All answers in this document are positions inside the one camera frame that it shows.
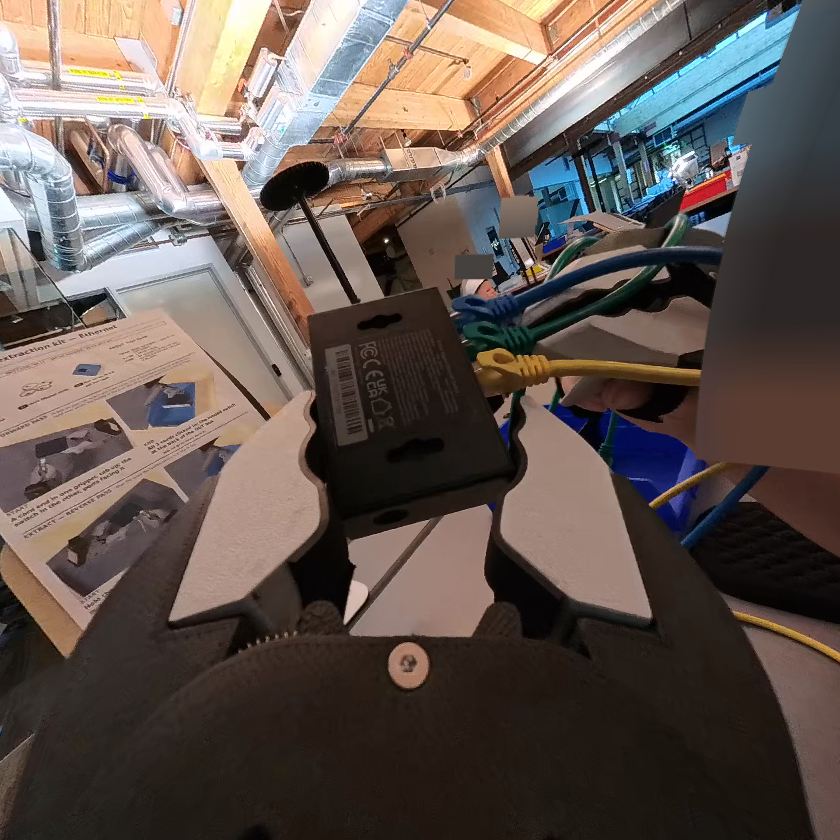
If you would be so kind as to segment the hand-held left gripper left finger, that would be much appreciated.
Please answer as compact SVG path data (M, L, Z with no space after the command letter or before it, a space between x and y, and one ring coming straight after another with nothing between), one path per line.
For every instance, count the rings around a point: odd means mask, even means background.
M256 635L292 634L313 602L343 625L351 562L307 460L314 403L314 392L294 397L227 462L171 606L174 627L243 618Z

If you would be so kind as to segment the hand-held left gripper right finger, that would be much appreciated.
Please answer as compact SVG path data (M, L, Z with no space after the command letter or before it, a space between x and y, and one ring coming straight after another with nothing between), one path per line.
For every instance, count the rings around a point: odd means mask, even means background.
M655 647L655 617L613 483L599 456L539 401L511 409L517 472L492 515L486 579L529 642Z

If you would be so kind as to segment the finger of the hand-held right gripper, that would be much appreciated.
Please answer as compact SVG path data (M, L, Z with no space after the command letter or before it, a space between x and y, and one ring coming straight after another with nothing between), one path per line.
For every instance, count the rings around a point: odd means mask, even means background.
M591 316L536 342L549 360L590 360L677 367L679 359L705 348L710 310L689 297L672 299L661 311L631 310L615 317Z
M584 251L584 255L577 260L577 266L583 267L605 257L617 256L619 251L624 252L629 249L662 247L666 235L667 232L664 228L632 228L608 234L597 245L593 245ZM700 229L699 227L689 227L685 231L679 245L686 247L722 247L723 237L715 232ZM700 266L705 271L715 270L718 274L718 267L716 266ZM611 291L613 288L617 288L622 284L624 277L631 279L640 270L639 268L633 268L624 272L616 272L610 276L588 280L582 282L577 289L579 292L589 290ZM665 278L667 278L667 273L664 268L648 285L647 291L658 296L655 289L655 281Z

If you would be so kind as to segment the blue plastic bin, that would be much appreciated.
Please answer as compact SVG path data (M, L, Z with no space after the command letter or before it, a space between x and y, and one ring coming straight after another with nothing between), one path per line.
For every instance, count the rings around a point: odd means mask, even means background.
M557 405L553 414L594 448L606 440L609 413L587 413ZM646 501L707 468L676 439L652 433L623 418L616 420L612 438L612 468L628 478Z

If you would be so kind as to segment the black network switch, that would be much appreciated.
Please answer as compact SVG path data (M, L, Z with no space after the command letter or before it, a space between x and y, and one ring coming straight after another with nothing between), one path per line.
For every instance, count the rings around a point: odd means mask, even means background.
M436 289L313 314L322 462L346 536L495 504L514 467Z

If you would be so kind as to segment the person's right forearm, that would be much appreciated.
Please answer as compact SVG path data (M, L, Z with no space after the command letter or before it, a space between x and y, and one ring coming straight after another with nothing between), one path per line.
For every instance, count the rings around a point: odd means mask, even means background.
M750 496L825 551L839 554L839 475L773 467Z

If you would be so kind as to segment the person's right hand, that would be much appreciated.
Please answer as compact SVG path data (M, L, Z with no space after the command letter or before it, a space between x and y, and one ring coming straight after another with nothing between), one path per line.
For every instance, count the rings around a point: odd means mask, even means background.
M698 397L696 387L611 379L576 404L593 412L615 412L650 433L672 437L694 450Z

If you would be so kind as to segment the red plastic bin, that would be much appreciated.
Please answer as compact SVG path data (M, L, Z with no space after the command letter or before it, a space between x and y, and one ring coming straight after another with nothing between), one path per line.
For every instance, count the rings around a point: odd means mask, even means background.
M738 185L732 180L732 170L727 168L687 190L682 197L679 212L686 215L696 214L700 208L721 198L733 196L737 190Z

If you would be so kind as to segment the instruction poster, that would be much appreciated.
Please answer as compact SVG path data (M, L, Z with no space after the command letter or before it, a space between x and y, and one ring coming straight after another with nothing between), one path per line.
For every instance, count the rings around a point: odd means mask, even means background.
M161 310L2 352L2 540L85 628L265 422Z

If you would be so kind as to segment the white door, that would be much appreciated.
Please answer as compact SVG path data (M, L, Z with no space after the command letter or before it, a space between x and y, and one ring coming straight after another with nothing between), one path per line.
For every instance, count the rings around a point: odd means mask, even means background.
M163 310L260 404L301 391L283 345L242 283L211 265L113 286L127 314Z

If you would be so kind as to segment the wooden display board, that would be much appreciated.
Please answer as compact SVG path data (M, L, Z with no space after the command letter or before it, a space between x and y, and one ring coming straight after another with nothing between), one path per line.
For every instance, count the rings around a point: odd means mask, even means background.
M48 640L65 658L72 655L83 630L7 545L1 552L2 578Z

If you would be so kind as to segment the wooden pillar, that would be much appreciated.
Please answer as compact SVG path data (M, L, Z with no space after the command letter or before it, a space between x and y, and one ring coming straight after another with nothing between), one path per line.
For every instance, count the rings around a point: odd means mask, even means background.
M196 162L245 240L249 253L279 293L302 341L309 347L308 319L314 310L256 199L239 173L236 161L197 159Z

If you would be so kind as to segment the black floor lamp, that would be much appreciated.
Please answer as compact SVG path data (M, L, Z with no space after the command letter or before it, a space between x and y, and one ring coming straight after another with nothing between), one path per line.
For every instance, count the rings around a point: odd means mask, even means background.
M320 161L305 161L279 172L268 180L259 192L262 207L273 213L299 207L314 234L345 296L351 304L361 302L350 280L333 252L319 221L309 206L308 199L325 190L329 183L329 168Z

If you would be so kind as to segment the insulated silver pipes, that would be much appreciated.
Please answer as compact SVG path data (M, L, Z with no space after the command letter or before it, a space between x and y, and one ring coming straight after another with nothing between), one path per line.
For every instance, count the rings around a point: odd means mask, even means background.
M2 25L2 172L24 178L28 220L40 232L49 263L83 271L152 236L166 224L212 224L225 214L208 187L187 187L162 149L132 123L159 120L200 161L250 161L264 141L252 128L239 142L223 142L242 125L207 117L180 98L166 97L158 79L135 72L62 68L61 90L49 87L49 70L25 63L13 31ZM74 170L45 137L28 130L35 121L89 121L106 125L105 151L124 158L141 184L138 192L77 196Z

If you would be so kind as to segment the narrow spiral ceiling duct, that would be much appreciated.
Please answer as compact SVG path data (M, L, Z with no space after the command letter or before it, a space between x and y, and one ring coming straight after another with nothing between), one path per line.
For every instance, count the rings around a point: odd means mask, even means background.
M598 2L595 12L494 104L470 124L473 140L458 150L410 146L384 150L376 158L343 158L324 165L327 188L344 182L429 181L482 162L520 130L598 72L607 69L683 3Z

